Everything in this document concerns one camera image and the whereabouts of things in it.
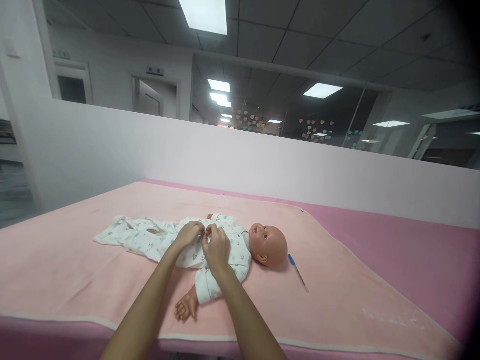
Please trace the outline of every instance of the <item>pen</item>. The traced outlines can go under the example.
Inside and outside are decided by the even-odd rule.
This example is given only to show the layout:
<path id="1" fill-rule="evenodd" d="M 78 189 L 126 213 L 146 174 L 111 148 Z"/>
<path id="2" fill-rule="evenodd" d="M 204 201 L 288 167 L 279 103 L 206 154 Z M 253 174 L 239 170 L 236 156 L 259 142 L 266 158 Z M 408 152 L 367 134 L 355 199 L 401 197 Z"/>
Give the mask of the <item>pen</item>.
<path id="1" fill-rule="evenodd" d="M 303 284 L 303 287 L 305 288 L 306 292 L 309 293 L 310 292 L 309 288 L 307 287 L 307 284 L 305 284 L 305 281 L 302 275 L 300 275 L 299 268 L 297 267 L 297 264 L 295 264 L 294 258 L 290 254 L 288 254 L 288 258 L 290 259 L 291 264 L 295 267 L 296 273 L 298 274 L 298 277 L 300 278 L 301 283 Z"/>

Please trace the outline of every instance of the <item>ceiling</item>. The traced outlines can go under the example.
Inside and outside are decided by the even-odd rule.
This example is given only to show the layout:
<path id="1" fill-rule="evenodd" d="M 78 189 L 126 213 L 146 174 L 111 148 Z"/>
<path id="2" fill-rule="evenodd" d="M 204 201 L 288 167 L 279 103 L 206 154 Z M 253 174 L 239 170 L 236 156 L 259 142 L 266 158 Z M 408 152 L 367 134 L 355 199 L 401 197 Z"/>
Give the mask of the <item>ceiling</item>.
<path id="1" fill-rule="evenodd" d="M 474 76 L 473 57 L 442 0 L 226 0 L 227 36 L 190 29 L 179 0 L 44 2 L 52 26 L 394 88 L 435 91 Z M 286 87 L 301 85 L 294 76 L 281 77 Z"/>

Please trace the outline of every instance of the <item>doll head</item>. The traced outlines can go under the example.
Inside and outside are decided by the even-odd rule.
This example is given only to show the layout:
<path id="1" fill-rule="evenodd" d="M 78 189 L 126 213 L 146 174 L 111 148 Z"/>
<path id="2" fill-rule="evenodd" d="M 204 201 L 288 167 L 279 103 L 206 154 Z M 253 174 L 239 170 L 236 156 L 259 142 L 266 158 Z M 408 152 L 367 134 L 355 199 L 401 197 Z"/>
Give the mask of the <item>doll head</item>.
<path id="1" fill-rule="evenodd" d="M 276 268 L 283 264 L 289 253 L 284 234 L 275 226 L 252 225 L 250 235 L 250 252 L 260 264 Z"/>

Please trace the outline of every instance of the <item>human arm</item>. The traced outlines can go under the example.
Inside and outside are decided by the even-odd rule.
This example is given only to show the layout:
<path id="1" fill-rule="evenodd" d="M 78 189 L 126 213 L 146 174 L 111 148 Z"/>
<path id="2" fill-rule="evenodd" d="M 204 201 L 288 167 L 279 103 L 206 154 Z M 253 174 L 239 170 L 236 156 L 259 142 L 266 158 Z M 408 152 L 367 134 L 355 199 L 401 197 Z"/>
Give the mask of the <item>human arm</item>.
<path id="1" fill-rule="evenodd" d="M 211 233 L 208 243 L 207 235 Z M 210 225 L 202 239 L 203 252 L 230 311 L 240 351 L 245 359 L 286 359 L 247 292 L 228 264 L 230 241 L 222 228 Z"/>
<path id="2" fill-rule="evenodd" d="M 161 308 L 182 251 L 205 231 L 201 222 L 185 225 L 123 318 L 101 359 L 143 359 L 161 326 Z"/>

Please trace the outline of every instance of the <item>pink towel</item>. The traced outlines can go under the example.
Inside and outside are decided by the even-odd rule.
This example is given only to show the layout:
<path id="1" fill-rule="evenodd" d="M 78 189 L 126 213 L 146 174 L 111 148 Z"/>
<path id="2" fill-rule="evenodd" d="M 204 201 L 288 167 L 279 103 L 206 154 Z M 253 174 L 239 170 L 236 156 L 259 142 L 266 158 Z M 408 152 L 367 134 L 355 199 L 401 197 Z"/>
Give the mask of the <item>pink towel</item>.
<path id="1" fill-rule="evenodd" d="M 229 214 L 245 227 L 279 227 L 310 290 L 288 263 L 254 264 L 244 288 L 282 344 L 309 349 L 451 359 L 459 343 L 296 207 L 134 183 L 0 231 L 0 315 L 93 321 L 115 329 L 155 268 L 148 259 L 93 237 L 114 216 L 179 220 Z M 223 299 L 202 306 L 198 321 L 177 322 L 175 303 L 194 283 L 176 270 L 161 339 L 232 341 Z"/>

